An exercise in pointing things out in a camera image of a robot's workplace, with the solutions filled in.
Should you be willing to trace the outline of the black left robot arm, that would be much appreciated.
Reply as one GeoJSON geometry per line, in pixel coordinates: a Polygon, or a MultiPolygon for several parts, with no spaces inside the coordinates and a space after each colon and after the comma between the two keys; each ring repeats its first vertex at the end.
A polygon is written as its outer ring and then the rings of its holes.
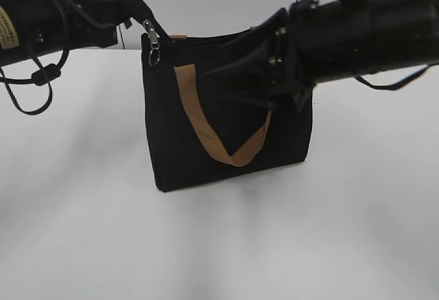
{"type": "Polygon", "coordinates": [[[1,66],[71,50],[118,43],[117,28],[132,21],[158,30],[143,0],[1,0],[1,66]]]}

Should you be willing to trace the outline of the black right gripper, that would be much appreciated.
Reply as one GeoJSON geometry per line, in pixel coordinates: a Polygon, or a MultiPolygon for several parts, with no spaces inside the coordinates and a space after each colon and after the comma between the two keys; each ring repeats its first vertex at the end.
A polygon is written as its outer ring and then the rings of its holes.
{"type": "Polygon", "coordinates": [[[302,70],[299,24],[285,9],[247,30],[211,38],[205,64],[205,99],[302,111],[314,85],[302,70]]]}

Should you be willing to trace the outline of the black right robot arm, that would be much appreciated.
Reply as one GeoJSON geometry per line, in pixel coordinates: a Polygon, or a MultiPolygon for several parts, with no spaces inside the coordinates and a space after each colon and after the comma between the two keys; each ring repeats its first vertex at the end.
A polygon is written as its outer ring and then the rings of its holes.
{"type": "Polygon", "coordinates": [[[303,109],[315,86],[418,67],[396,91],[438,64],[438,0],[297,0],[253,29],[254,47],[201,73],[218,96],[265,108],[303,109]]]}

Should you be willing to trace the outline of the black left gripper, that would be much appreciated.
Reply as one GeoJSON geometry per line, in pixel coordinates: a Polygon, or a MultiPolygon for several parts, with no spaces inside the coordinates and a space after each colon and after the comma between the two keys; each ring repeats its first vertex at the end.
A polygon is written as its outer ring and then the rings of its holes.
{"type": "Polygon", "coordinates": [[[69,49],[108,48],[118,44],[117,21],[134,19],[156,27],[144,0],[56,0],[59,3],[61,43],[69,49]]]}

